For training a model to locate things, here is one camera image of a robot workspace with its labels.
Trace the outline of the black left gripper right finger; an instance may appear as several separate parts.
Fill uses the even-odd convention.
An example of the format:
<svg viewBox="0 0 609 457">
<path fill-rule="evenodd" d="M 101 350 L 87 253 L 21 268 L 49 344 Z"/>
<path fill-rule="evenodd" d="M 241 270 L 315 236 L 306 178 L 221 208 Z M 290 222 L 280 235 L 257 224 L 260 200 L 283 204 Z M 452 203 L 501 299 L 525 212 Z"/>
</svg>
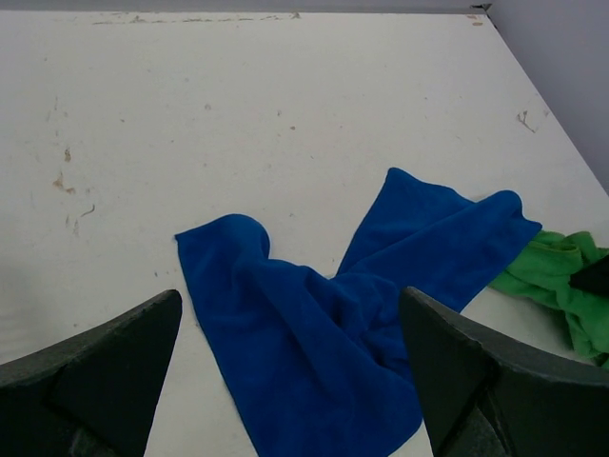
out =
<svg viewBox="0 0 609 457">
<path fill-rule="evenodd" d="M 403 339 L 436 456 L 605 456 L 608 373 L 533 348 L 415 288 Z"/>
</svg>

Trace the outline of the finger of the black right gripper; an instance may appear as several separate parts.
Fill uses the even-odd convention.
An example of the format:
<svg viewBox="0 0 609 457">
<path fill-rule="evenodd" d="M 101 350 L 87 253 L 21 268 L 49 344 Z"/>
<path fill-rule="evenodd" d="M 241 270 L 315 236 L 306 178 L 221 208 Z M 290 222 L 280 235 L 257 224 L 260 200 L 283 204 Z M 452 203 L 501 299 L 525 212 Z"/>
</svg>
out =
<svg viewBox="0 0 609 457">
<path fill-rule="evenodd" d="M 572 288 L 583 291 L 608 290 L 608 261 L 599 260 L 570 276 Z"/>
</svg>

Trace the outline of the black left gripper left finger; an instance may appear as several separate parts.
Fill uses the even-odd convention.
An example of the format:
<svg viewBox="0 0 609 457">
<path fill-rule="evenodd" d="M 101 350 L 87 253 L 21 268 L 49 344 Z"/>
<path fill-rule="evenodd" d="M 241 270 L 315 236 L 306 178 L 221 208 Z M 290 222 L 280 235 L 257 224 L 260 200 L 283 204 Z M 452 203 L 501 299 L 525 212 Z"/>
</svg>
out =
<svg viewBox="0 0 609 457">
<path fill-rule="evenodd" d="M 169 289 L 2 365 L 2 455 L 144 455 L 182 311 Z"/>
</svg>

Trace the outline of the green towel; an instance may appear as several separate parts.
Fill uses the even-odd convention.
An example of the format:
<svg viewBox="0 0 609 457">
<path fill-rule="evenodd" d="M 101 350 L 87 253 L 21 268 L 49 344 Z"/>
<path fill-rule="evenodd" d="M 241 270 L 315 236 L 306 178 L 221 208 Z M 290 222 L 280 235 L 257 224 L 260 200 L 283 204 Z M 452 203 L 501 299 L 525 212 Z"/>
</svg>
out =
<svg viewBox="0 0 609 457">
<path fill-rule="evenodd" d="M 559 311 L 575 352 L 608 369 L 608 299 L 570 285 L 571 276 L 608 256 L 591 233 L 541 231 L 490 287 Z"/>
</svg>

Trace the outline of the blue towel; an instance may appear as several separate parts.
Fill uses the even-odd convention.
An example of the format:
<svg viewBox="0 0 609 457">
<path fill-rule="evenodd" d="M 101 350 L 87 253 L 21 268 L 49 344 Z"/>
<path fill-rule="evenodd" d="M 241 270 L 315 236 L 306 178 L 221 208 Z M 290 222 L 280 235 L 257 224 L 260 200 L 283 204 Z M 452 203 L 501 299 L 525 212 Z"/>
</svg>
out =
<svg viewBox="0 0 609 457">
<path fill-rule="evenodd" d="M 399 319 L 402 289 L 455 311 L 540 232 L 511 190 L 473 202 L 392 168 L 332 277 L 270 255 L 229 214 L 179 233 L 196 318 L 261 456 L 387 456 L 422 413 Z"/>
</svg>

